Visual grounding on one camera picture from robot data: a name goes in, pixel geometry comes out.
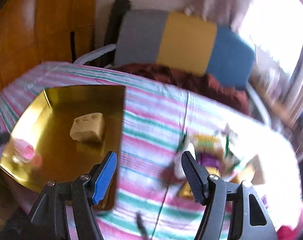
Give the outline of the pink hair roller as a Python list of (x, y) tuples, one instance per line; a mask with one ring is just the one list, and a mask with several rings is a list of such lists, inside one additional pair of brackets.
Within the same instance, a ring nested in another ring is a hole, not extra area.
[(14, 156), (22, 162), (29, 163), (35, 156), (34, 147), (23, 139), (14, 139)]

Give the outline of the yellow sponge block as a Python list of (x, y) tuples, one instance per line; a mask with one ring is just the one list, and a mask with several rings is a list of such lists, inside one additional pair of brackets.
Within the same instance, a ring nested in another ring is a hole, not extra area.
[(105, 121), (102, 113), (90, 113), (73, 120), (70, 137), (79, 142), (102, 142)]

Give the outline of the pile of mixed items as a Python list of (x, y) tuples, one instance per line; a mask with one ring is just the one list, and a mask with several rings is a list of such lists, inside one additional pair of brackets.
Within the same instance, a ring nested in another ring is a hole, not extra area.
[(237, 184), (248, 180), (257, 186), (259, 194), (263, 195), (265, 179), (258, 157), (258, 138), (255, 135), (235, 131), (229, 125), (223, 129), (184, 131), (173, 159), (169, 194), (175, 198), (194, 200), (182, 168), (181, 157), (185, 151), (192, 155), (197, 164), (207, 169), (209, 174)]

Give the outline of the striped pink green bedsheet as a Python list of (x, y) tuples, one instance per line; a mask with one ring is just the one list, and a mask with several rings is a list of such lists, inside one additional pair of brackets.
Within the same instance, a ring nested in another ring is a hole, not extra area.
[(152, 239), (193, 239), (204, 207), (169, 194), (173, 159), (184, 131), (223, 129), (226, 125), (258, 138), (263, 195), (255, 188), (266, 199), (275, 228), (298, 225), (301, 178), (290, 142), (230, 107), (172, 85), (114, 70), (46, 62), (0, 92), (1, 128), (12, 132), (42, 90), (79, 85), (126, 88), (115, 202), (96, 214), (105, 239), (139, 239), (136, 212), (142, 214)]

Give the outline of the gold metal tray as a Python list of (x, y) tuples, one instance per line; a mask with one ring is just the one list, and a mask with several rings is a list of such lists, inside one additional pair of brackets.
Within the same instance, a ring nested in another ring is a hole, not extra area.
[[(125, 93), (124, 86), (56, 87), (42, 90), (31, 102), (15, 125), (0, 159), (13, 196), (25, 212), (30, 211), (48, 180), (72, 181), (101, 163), (108, 151), (120, 154)], [(84, 144), (73, 140), (73, 120), (95, 112), (104, 117), (103, 141)], [(33, 146), (36, 157), (41, 159), (39, 167), (12, 160), (16, 139)]]

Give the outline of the dark red blanket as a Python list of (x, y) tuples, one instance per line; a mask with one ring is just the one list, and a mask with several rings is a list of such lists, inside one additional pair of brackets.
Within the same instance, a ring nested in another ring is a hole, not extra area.
[(248, 96), (243, 90), (235, 87), (224, 87), (211, 74), (196, 76), (182, 70), (171, 69), (158, 64), (125, 64), (116, 68), (120, 72), (129, 73), (161, 83), (174, 85), (196, 94), (223, 103), (245, 115), (250, 114)]

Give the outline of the wooden wardrobe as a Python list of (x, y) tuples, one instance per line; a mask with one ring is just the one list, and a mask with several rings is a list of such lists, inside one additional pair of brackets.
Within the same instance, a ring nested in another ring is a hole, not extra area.
[(7, 0), (0, 9), (0, 91), (45, 61), (94, 49), (96, 0)]

